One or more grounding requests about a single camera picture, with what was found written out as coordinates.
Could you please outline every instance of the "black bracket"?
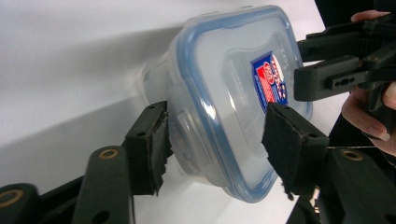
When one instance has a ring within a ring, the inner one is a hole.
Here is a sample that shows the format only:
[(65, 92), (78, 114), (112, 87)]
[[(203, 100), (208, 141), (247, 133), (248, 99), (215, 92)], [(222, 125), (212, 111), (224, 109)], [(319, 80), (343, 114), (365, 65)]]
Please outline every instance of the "black bracket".
[(318, 198), (321, 223), (396, 223), (396, 188), (365, 153), (330, 139), (288, 106), (271, 103), (263, 144), (285, 192)]
[(172, 155), (167, 103), (145, 108), (120, 146), (90, 157), (86, 174), (41, 196), (35, 186), (0, 188), (0, 223), (134, 223), (133, 195), (153, 195)]

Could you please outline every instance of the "plastic food container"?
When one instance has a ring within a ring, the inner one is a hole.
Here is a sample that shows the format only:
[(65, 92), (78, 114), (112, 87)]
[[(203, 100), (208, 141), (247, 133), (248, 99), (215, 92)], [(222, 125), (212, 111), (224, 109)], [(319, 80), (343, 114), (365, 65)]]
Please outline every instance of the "plastic food container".
[(311, 103), (293, 97), (293, 71), (302, 65), (285, 13), (251, 7), (188, 21), (147, 66), (144, 86), (150, 103), (168, 101), (183, 170), (256, 203), (277, 178), (262, 145), (268, 102), (312, 114)]

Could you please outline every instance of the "product label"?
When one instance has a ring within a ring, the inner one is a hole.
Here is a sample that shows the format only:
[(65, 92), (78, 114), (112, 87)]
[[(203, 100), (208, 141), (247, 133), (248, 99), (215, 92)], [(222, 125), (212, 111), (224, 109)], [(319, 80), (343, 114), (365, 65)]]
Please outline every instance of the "product label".
[(270, 102), (288, 104), (288, 94), (282, 69), (273, 52), (269, 52), (251, 62), (254, 85), (262, 110), (267, 112)]

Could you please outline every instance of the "container lid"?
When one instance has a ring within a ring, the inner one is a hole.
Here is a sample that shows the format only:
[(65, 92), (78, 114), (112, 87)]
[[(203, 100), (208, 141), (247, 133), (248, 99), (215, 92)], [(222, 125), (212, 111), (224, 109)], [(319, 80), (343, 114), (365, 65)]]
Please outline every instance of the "container lid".
[(224, 189), (249, 203), (261, 200), (277, 177), (262, 145), (268, 102), (312, 114), (311, 103), (293, 97), (293, 71), (303, 64), (287, 16), (269, 6), (196, 18), (174, 51), (212, 145), (208, 153), (229, 183)]

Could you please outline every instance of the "white table surface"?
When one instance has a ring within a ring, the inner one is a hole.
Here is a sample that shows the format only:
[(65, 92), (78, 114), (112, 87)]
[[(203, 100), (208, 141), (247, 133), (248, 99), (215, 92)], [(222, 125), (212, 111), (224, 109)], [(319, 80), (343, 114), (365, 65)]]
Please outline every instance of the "white table surface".
[[(277, 5), (296, 39), (324, 29), (314, 0), (0, 2), (0, 186), (45, 193), (84, 174), (92, 152), (119, 145), (147, 105), (140, 75), (184, 21), (242, 6)], [(314, 103), (329, 133), (346, 94)], [(294, 203), (278, 179), (260, 203), (192, 182), (174, 157), (159, 197), (134, 197), (141, 223), (285, 223)]]

